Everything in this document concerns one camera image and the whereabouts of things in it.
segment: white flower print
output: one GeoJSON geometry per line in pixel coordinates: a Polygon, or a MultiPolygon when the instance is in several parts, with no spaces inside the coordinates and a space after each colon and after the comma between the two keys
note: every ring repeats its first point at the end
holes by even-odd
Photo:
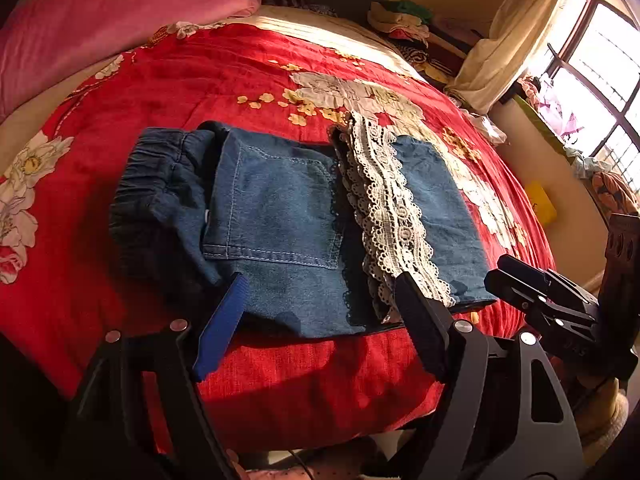
{"type": "Polygon", "coordinates": [[[411,120],[412,122],[424,119],[424,114],[419,106],[415,105],[402,94],[394,92],[391,88],[360,79],[356,79],[354,83],[363,84],[367,88],[367,91],[369,91],[369,94],[382,106],[385,113],[394,117],[411,120]]]}
{"type": "Polygon", "coordinates": [[[34,196],[33,189],[16,188],[11,180],[0,184],[0,283],[5,285],[16,280],[27,263],[26,248],[35,244],[38,221],[26,211],[34,196]]]}
{"type": "Polygon", "coordinates": [[[27,263],[27,247],[35,245],[38,221],[29,209],[36,183],[54,171],[58,159],[69,151],[73,137],[49,141],[38,132],[4,172],[0,184],[0,284],[13,283],[27,263]]]}
{"type": "Polygon", "coordinates": [[[4,172],[14,186],[33,188],[43,176],[52,173],[58,159],[69,151],[73,137],[56,137],[51,142],[39,131],[16,155],[14,162],[4,172]]]}
{"type": "Polygon", "coordinates": [[[96,79],[104,79],[105,77],[109,77],[111,74],[116,73],[120,68],[120,63],[124,60],[124,56],[120,54],[116,59],[111,61],[106,67],[104,67],[100,72],[98,72],[94,77],[96,79]]]}
{"type": "Polygon", "coordinates": [[[369,97],[369,91],[364,85],[353,81],[346,81],[328,74],[316,72],[296,72],[290,76],[293,81],[302,86],[296,90],[300,99],[310,101],[318,108],[340,108],[355,110],[368,118],[375,118],[375,114],[383,108],[369,97]]]}
{"type": "Polygon", "coordinates": [[[516,246],[516,240],[511,232],[516,224],[513,214],[506,204],[498,197],[494,189],[473,173],[467,165],[449,151],[446,143],[421,121],[408,121],[404,118],[392,118],[393,125],[388,126],[396,135],[411,135],[421,140],[428,140],[440,153],[449,173],[453,177],[458,189],[468,198],[469,202],[478,207],[480,219],[488,231],[495,236],[498,243],[505,249],[516,246]]]}
{"type": "Polygon", "coordinates": [[[191,22],[175,22],[171,25],[167,25],[166,32],[168,34],[175,34],[176,38],[179,40],[183,40],[184,38],[188,38],[192,36],[199,30],[208,30],[210,28],[220,28],[224,27],[224,23],[215,22],[209,23],[209,25],[196,25],[191,22]]]}

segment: white lace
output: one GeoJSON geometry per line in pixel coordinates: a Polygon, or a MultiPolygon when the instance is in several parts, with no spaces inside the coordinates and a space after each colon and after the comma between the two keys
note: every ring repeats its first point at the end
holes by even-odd
{"type": "Polygon", "coordinates": [[[425,297],[452,306],[450,286],[438,278],[438,267],[431,261],[433,248],[425,238],[422,212],[400,173],[402,164],[391,145],[396,136],[351,112],[339,140],[348,148],[346,160],[341,150],[336,151],[348,200],[362,228],[367,251],[362,266],[370,276],[369,290],[389,307],[385,313],[377,312],[379,317],[383,322],[400,319],[392,290],[395,278],[405,271],[425,297]]]}

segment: pink blanket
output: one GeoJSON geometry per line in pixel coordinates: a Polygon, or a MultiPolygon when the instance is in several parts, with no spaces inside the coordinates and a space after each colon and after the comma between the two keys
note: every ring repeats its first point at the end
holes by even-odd
{"type": "Polygon", "coordinates": [[[78,70],[145,43],[175,22],[249,16],[260,0],[33,0],[0,30],[0,123],[78,70]]]}

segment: yellow object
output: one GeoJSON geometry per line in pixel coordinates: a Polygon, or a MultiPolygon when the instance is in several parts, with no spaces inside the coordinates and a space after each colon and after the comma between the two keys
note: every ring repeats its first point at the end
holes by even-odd
{"type": "Polygon", "coordinates": [[[524,191],[529,197],[533,212],[536,214],[540,224],[542,226],[551,224],[558,216],[558,212],[540,183],[531,182],[525,186],[524,191]]]}

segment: white curtain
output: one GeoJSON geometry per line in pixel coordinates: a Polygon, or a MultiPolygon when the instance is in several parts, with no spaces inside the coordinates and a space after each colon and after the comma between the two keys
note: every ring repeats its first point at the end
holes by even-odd
{"type": "Polygon", "coordinates": [[[546,40],[555,11],[564,0],[504,0],[489,30],[447,86],[480,113],[513,83],[546,40]]]}

